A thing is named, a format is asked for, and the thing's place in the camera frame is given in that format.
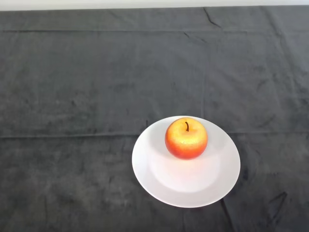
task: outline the white wall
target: white wall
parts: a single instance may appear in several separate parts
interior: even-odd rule
[[[309,0],[0,0],[0,11],[306,4]]]

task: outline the white plate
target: white plate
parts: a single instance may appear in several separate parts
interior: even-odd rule
[[[132,166],[143,188],[158,200],[173,206],[194,208],[223,198],[235,185],[240,172],[240,158],[232,139],[220,127],[198,118],[208,133],[202,155],[182,160],[169,153],[165,132],[182,117],[164,118],[149,126],[137,139]]]

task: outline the table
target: table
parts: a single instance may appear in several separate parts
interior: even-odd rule
[[[306,232],[309,7],[0,12],[0,231]],[[182,209],[131,154],[174,115],[223,128],[237,184]]]

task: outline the apple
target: apple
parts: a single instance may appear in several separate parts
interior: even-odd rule
[[[180,159],[193,159],[200,156],[208,142],[204,126],[190,117],[174,121],[165,133],[165,145],[168,151]]]

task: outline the gray cloth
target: gray cloth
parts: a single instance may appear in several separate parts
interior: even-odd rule
[[[1,232],[307,232],[309,7],[0,12]],[[227,131],[241,172],[181,209],[137,182],[138,135]]]

